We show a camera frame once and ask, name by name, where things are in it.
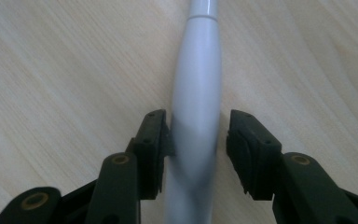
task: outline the white shaft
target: white shaft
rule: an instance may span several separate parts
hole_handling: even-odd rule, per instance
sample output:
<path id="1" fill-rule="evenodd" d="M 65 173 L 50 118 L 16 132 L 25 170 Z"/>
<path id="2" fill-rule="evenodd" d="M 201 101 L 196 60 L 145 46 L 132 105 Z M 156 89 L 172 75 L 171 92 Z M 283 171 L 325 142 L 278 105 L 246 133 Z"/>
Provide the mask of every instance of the white shaft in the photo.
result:
<path id="1" fill-rule="evenodd" d="M 216 0 L 193 0 L 179 53 L 165 224 L 209 224 L 220 116 L 221 50 Z"/>

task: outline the table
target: table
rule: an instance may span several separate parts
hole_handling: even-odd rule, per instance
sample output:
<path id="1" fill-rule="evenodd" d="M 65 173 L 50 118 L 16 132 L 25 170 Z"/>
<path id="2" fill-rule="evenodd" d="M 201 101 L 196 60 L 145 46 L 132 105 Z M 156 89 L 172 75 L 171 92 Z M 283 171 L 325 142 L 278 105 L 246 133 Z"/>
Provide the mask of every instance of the table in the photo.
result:
<path id="1" fill-rule="evenodd" d="M 0 211 L 18 194 L 66 194 L 124 151 L 143 116 L 171 113 L 189 1 L 0 1 Z M 283 152 L 315 158 L 358 194 L 358 1 L 219 2 L 223 60 L 213 223 L 275 223 L 225 152 L 231 109 Z M 164 194 L 142 202 L 162 223 Z"/>

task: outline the white plastic object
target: white plastic object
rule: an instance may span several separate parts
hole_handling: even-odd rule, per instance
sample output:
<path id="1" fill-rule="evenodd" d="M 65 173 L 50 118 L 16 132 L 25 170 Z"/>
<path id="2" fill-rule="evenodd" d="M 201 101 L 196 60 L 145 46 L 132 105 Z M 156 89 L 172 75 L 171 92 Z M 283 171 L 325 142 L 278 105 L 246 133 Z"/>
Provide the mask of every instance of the white plastic object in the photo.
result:
<path id="1" fill-rule="evenodd" d="M 193 0 L 172 99 L 165 224 L 209 224 L 220 117 L 221 49 L 216 0 Z"/>

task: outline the wooden surface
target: wooden surface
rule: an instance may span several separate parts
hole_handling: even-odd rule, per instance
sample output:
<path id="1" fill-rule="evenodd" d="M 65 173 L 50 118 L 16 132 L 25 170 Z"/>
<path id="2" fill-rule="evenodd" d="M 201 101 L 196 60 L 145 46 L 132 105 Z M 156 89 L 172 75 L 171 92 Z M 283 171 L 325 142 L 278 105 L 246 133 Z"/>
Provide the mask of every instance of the wooden surface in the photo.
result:
<path id="1" fill-rule="evenodd" d="M 66 194 L 125 150 L 143 116 L 170 112 L 189 1 L 0 1 L 0 211 L 37 186 Z M 275 223 L 225 153 L 229 111 L 283 151 L 314 157 L 358 194 L 358 1 L 219 2 L 221 133 L 213 223 Z M 164 194 L 142 203 L 162 223 Z"/>

